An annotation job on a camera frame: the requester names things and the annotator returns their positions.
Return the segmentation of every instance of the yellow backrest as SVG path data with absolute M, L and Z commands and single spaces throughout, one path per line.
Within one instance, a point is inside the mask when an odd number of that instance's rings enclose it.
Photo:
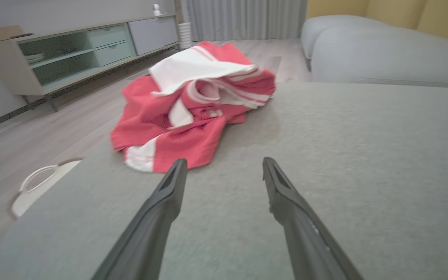
M 448 38 L 448 0 L 309 0 L 307 18 L 330 14 L 366 16 Z

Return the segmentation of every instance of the tabletop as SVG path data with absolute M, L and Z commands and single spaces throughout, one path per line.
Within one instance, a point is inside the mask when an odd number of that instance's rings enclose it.
M 448 279 L 448 88 L 285 83 L 189 170 L 161 280 L 293 279 L 265 156 L 366 280 Z M 0 278 L 90 279 L 162 177 L 103 142 L 11 227 Z

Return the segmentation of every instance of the cabinet drawer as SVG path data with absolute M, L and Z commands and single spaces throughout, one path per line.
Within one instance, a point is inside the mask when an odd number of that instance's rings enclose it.
M 101 67 L 112 62 L 130 57 L 131 51 L 129 49 L 129 44 L 127 42 L 124 42 L 110 47 L 95 50 L 94 55 L 96 55 L 96 60 L 98 60 L 98 64 Z
M 89 44 L 91 44 L 91 48 L 98 48 L 127 40 L 128 35 L 124 25 L 116 25 L 98 30 L 90 30 L 87 32 L 87 39 L 89 40 Z

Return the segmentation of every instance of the gray wall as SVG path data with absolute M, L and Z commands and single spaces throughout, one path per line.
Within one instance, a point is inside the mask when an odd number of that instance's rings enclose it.
M 0 0 L 0 26 L 20 25 L 26 33 L 46 33 L 174 12 L 173 0 Z M 25 105 L 0 80 L 0 117 Z

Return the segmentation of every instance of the gray curtain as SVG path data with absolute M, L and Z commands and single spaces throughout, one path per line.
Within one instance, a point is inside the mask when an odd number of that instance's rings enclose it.
M 194 41 L 293 39 L 307 0 L 187 0 Z

